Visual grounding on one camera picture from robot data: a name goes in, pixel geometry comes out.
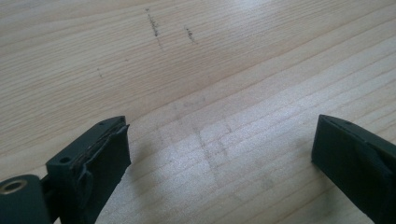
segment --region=wood grain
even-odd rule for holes
[[[393,0],[0,1],[0,179],[125,115],[97,223],[371,223],[310,162],[319,114],[396,143]]]

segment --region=scratch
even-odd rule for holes
[[[100,69],[99,69],[99,68],[97,68],[96,70],[97,70],[97,71],[98,71],[98,73],[99,73],[99,77],[102,77],[102,74],[100,73]]]
[[[158,41],[158,45],[160,46],[161,50],[163,51],[163,45],[161,44],[160,38],[158,37],[160,35],[160,32],[158,31],[158,28],[159,28],[160,25],[149,14],[149,8],[146,8],[146,11],[148,13],[148,20],[149,20],[149,23],[151,24],[151,29],[154,32],[154,36],[155,36],[155,38]]]
[[[198,44],[198,43],[195,41],[194,37],[192,36],[192,31],[191,31],[187,26],[184,26],[184,30],[186,30],[187,35],[189,36],[189,40],[190,40],[192,43],[194,43],[194,44]]]

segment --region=hole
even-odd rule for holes
[[[61,158],[61,160],[60,160],[61,163],[67,163],[67,162],[70,162],[70,161],[71,161],[71,159],[68,158],[68,157],[63,157],[63,158]]]
[[[14,183],[7,185],[4,189],[5,190],[14,190],[14,189],[20,188],[21,185],[22,185],[21,182],[14,182]]]
[[[0,188],[0,194],[10,194],[23,189],[27,185],[24,179],[14,180]]]

